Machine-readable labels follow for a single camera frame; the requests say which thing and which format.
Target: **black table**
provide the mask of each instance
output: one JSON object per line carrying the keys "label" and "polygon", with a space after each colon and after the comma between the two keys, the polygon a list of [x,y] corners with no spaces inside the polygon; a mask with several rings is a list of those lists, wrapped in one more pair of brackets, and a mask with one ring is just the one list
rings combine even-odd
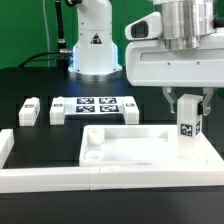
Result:
{"label": "black table", "polygon": [[[0,70],[0,128],[13,128],[15,146],[8,168],[78,166],[83,128],[89,124],[124,124],[121,115],[69,116],[64,126],[50,126],[54,97],[134,96],[141,124],[175,124],[176,115],[161,88],[132,87],[125,74],[105,83],[69,78],[56,69]],[[178,89],[200,94],[200,89]],[[40,98],[34,127],[19,127],[26,98]],[[222,155],[224,102],[215,96],[203,132]],[[0,195],[0,223],[224,223],[224,187],[135,189],[96,192],[48,192]]]}

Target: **white block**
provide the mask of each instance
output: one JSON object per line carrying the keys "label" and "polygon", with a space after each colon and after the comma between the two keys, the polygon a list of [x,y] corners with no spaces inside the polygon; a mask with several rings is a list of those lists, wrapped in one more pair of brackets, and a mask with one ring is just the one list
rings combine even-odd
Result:
{"label": "white block", "polygon": [[125,124],[139,124],[139,110],[133,97],[124,97],[122,102]]}
{"label": "white block", "polygon": [[34,126],[40,112],[40,101],[33,97],[27,99],[19,112],[20,126]]}
{"label": "white block", "polygon": [[65,98],[54,98],[50,110],[50,124],[64,125],[65,123]]}
{"label": "white block", "polygon": [[102,145],[105,142],[105,130],[101,127],[88,130],[88,143],[90,145]]}
{"label": "white block", "polygon": [[198,114],[198,104],[202,96],[183,95],[177,102],[178,135],[194,139],[201,132],[202,116]]}
{"label": "white block", "polygon": [[0,169],[4,166],[9,153],[14,145],[12,129],[5,129],[0,132]]}

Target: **white foam block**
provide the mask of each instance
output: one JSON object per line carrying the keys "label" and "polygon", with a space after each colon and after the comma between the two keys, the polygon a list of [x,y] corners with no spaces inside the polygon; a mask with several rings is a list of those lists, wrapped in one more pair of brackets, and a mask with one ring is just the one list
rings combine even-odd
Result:
{"label": "white foam block", "polygon": [[122,101],[125,124],[139,124],[139,110],[133,97],[124,97]]}
{"label": "white foam block", "polygon": [[36,97],[27,99],[19,112],[20,126],[34,126],[40,112],[40,100]]}
{"label": "white foam block", "polygon": [[12,129],[4,129],[0,132],[0,169],[4,166],[9,153],[14,145]]}
{"label": "white foam block", "polygon": [[63,125],[65,123],[65,98],[54,98],[50,110],[50,124]]}
{"label": "white foam block", "polygon": [[198,114],[198,104],[202,96],[183,95],[177,102],[178,135],[195,139],[202,129],[202,116]]}

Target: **green background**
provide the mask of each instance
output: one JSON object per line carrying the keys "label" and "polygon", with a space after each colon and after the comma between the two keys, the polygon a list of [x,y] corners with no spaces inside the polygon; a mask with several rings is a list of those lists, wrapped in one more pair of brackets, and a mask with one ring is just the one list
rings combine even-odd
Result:
{"label": "green background", "polygon": [[[77,41],[76,8],[68,8],[64,0],[63,19],[68,48]],[[111,0],[113,5],[113,40],[118,45],[121,63],[128,41],[124,35],[127,25],[122,0]],[[148,0],[126,0],[128,22],[152,12]],[[46,11],[50,30],[51,50],[57,49],[57,25],[54,0],[46,0]],[[219,17],[224,17],[224,1],[217,3]],[[1,0],[0,7],[0,68],[14,67],[34,54],[47,51],[42,0]]]}

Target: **white tray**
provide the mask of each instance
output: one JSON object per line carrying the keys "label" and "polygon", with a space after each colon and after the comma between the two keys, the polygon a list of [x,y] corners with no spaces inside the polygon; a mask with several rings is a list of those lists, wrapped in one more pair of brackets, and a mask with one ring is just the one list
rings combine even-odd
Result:
{"label": "white tray", "polygon": [[80,166],[150,164],[224,164],[200,133],[195,139],[177,137],[176,125],[87,126]]}

